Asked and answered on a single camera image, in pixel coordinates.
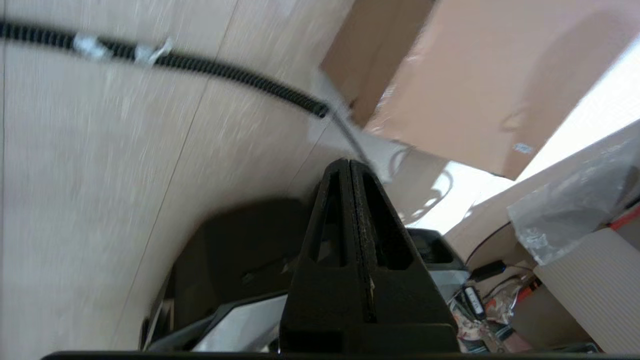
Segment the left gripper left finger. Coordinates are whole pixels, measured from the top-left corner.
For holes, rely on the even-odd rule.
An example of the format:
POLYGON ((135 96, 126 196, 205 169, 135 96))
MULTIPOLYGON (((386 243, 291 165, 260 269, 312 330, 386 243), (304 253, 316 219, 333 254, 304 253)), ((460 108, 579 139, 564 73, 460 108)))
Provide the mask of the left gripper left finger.
POLYGON ((331 162, 310 221, 279 324, 283 353, 347 353, 367 299, 351 162, 331 162))

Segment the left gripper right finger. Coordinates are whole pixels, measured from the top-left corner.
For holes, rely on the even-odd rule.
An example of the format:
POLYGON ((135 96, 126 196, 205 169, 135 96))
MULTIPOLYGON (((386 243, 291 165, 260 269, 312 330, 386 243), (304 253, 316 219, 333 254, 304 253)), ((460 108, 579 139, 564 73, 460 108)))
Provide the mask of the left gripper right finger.
POLYGON ((362 353, 459 353, 457 324, 370 167, 350 162, 364 282, 362 353))

